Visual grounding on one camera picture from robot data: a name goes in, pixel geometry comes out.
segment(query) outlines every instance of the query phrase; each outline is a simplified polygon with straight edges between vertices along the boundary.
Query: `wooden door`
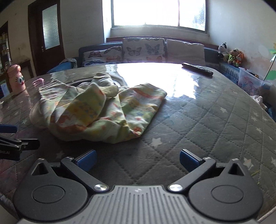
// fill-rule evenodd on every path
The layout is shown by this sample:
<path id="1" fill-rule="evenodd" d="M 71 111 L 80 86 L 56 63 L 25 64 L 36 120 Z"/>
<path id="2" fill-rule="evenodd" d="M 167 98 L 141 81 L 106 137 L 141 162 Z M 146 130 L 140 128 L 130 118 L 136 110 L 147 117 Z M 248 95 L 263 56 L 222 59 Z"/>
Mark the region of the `wooden door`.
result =
<path id="1" fill-rule="evenodd" d="M 64 58 L 60 0 L 36 0 L 28 6 L 31 51 L 37 75 L 46 74 Z"/>

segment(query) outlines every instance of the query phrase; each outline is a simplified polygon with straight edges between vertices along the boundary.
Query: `butterfly pattern cushion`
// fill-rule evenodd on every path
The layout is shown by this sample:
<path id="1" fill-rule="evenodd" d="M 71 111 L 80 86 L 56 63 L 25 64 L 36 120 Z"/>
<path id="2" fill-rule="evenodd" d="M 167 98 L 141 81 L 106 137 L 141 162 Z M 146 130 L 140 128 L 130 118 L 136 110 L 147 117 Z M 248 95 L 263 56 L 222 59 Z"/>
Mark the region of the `butterfly pattern cushion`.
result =
<path id="1" fill-rule="evenodd" d="M 203 44 L 167 39 L 168 63 L 206 66 Z"/>
<path id="2" fill-rule="evenodd" d="M 124 38 L 123 62 L 166 62 L 164 38 Z"/>
<path id="3" fill-rule="evenodd" d="M 98 64 L 118 64 L 121 62 L 122 47 L 120 46 L 83 53 L 83 67 Z"/>

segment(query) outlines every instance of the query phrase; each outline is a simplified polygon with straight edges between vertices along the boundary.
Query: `remote control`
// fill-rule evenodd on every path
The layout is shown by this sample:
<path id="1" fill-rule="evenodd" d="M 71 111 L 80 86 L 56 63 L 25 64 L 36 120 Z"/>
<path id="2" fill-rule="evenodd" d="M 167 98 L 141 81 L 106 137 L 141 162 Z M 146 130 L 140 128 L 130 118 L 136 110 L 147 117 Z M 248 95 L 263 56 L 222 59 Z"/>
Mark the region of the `remote control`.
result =
<path id="1" fill-rule="evenodd" d="M 203 74 L 203 75 L 207 75 L 207 76 L 212 76 L 213 75 L 213 72 L 205 69 L 205 68 L 202 68 L 202 67 L 199 67 L 199 66 L 196 66 L 196 65 L 191 65 L 191 64 L 188 64 L 188 63 L 182 63 L 182 66 L 190 71 L 194 71 L 194 72 L 197 72 L 197 73 L 200 73 L 200 74 Z"/>

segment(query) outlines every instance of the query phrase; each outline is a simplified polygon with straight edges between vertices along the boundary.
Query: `clear plastic container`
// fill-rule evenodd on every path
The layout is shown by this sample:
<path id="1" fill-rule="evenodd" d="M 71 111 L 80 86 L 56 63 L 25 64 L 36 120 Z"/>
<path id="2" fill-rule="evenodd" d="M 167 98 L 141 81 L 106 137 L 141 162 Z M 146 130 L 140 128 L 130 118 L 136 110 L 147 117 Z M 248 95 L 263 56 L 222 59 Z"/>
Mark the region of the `clear plastic container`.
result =
<path id="1" fill-rule="evenodd" d="M 258 79 L 249 72 L 252 71 L 240 68 L 238 86 L 241 87 L 250 96 L 260 95 L 264 99 L 268 97 L 272 84 Z"/>

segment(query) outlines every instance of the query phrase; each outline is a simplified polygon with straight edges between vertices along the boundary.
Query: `window sill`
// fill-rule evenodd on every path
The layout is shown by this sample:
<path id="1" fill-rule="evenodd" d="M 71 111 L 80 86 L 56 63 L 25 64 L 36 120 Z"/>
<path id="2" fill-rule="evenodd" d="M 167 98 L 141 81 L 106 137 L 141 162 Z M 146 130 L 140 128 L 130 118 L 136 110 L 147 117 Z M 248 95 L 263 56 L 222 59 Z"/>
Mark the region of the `window sill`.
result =
<path id="1" fill-rule="evenodd" d="M 111 30 L 124 30 L 124 29 L 159 29 L 159 30 L 175 30 L 175 31 L 182 31 L 182 32 L 188 32 L 188 33 L 196 33 L 203 36 L 210 36 L 208 33 L 202 33 L 202 32 L 196 32 L 193 30 L 186 30 L 186 29 L 179 29 L 179 28 L 173 28 L 173 27 L 163 27 L 163 26 L 122 26 L 122 27 L 113 27 Z"/>

